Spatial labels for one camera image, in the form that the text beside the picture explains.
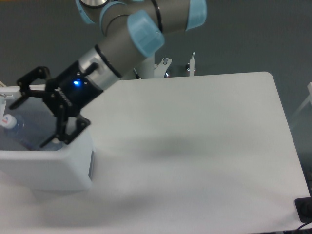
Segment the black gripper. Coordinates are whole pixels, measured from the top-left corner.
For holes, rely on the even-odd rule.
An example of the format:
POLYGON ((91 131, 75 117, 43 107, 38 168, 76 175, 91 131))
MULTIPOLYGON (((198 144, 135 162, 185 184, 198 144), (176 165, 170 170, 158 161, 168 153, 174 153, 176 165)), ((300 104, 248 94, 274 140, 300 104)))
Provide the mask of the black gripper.
POLYGON ((66 108, 65 113, 68 117, 56 117, 55 131, 40 143, 40 148, 48 145, 53 139, 69 145, 91 125, 89 119, 79 114, 83 107, 103 93, 103 90, 87 77, 97 68, 98 64, 93 62, 84 72, 79 67, 79 62, 75 61, 57 77, 51 79, 49 69, 45 66, 38 66, 17 80, 20 97, 9 106, 10 110, 19 108, 29 97, 42 98, 54 115, 57 114, 60 105, 66 108), (30 88, 30 85, 37 79, 47 81, 45 90, 30 88))

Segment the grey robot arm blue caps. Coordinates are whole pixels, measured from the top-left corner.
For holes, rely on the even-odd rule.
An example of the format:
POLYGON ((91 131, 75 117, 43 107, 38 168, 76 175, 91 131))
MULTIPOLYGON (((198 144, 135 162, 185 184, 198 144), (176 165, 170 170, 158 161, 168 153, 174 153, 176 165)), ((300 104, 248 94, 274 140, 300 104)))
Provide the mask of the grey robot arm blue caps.
POLYGON ((14 110, 28 98, 41 98, 56 118, 53 139, 74 141, 89 125, 81 110, 129 71, 150 58, 165 35, 202 26, 208 7, 204 0, 78 1, 82 13, 97 22, 104 39, 55 78, 39 66, 17 80, 21 96, 14 110))

